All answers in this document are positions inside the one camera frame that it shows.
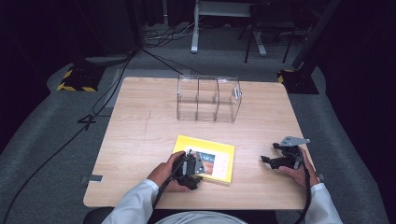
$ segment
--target person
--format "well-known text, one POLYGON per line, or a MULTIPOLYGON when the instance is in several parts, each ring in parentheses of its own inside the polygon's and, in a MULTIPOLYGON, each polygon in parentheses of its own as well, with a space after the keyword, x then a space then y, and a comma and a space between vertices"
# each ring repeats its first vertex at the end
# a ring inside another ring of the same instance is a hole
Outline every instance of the person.
MULTIPOLYGON (((312 164, 306 156, 306 152, 301 149, 304 155, 304 162, 310 174, 311 187, 311 204, 305 214, 305 223, 342 223, 337 210, 335 209, 329 191, 323 183, 320 183, 315 174, 312 164)), ((104 224, 119 223, 147 223, 153 213, 152 203, 154 202, 159 186, 169 177, 172 171, 172 165, 175 159, 183 152, 172 154, 167 162, 159 164, 141 183, 130 189, 117 206, 111 208, 111 213, 106 216, 104 224)), ((306 189, 305 174, 303 166, 294 170, 289 167, 279 167, 279 172, 289 175, 300 186, 306 189)), ((185 186, 180 186, 176 181, 171 181, 165 191, 188 192, 185 186)), ((175 214, 170 217, 163 218, 158 223, 239 223, 246 222, 229 215, 215 212, 191 211, 186 213, 175 214)))

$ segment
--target book cover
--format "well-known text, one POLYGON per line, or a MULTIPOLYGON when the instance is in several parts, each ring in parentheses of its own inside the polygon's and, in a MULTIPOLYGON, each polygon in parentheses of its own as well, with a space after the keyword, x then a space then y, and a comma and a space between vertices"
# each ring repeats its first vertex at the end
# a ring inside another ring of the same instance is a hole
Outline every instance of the book cover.
POLYGON ((174 147, 174 153, 186 151, 200 153, 205 172, 199 174, 204 179, 216 180, 230 184, 233 176, 233 154, 235 147, 179 135, 174 147))

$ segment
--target table top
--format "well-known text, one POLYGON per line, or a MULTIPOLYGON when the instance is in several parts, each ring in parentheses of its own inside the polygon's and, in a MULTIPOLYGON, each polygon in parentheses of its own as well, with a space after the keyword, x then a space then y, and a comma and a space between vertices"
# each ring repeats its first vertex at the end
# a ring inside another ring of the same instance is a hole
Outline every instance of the table top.
POLYGON ((243 98, 234 123, 177 120, 176 78, 125 78, 92 171, 103 180, 89 183, 85 205, 115 206, 167 161, 183 134, 235 146, 232 182, 203 180, 188 193, 165 192, 157 208, 303 209, 303 189, 261 161, 261 155, 280 157, 274 142, 303 137, 284 86, 240 81, 240 87, 243 98))

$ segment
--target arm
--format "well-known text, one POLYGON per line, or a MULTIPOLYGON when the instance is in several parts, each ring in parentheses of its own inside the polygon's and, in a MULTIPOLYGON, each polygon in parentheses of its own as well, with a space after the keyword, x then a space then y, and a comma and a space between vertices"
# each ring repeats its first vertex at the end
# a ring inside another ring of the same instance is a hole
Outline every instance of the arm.
MULTIPOLYGON (((329 191, 327 191, 324 184, 318 181, 317 175, 312 164, 309 162, 305 150, 301 149, 304 156, 304 162, 306 169, 308 169, 310 175, 310 188, 311 188, 311 204, 309 205, 308 211, 305 215, 305 223, 342 223, 329 191)), ((305 174, 303 166, 299 169, 293 170, 289 167, 281 166, 279 171, 289 175, 293 178, 300 186, 306 189, 305 185, 305 174)))
MULTIPOLYGON (((157 196, 158 188, 169 177, 175 159, 182 153, 171 155, 169 160, 159 164, 147 179, 130 189, 103 223, 147 223, 153 211, 152 202, 157 196)), ((165 191, 190 190, 180 186, 176 181, 171 181, 165 191)))

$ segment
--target white shirt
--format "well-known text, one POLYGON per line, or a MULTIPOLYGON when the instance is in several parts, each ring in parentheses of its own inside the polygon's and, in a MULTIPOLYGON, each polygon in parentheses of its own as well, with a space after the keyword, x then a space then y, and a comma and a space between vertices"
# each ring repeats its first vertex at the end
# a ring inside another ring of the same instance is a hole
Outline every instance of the white shirt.
MULTIPOLYGON (((151 180, 145 179, 130 189, 114 210, 107 216, 103 224, 142 223, 148 222, 152 214, 152 202, 157 196, 158 186, 151 180)), ((305 215, 306 224, 342 223, 332 198, 324 184, 320 183, 311 188, 311 205, 305 215)), ((192 211, 166 217, 158 224, 246 224, 243 220, 222 213, 192 211)))

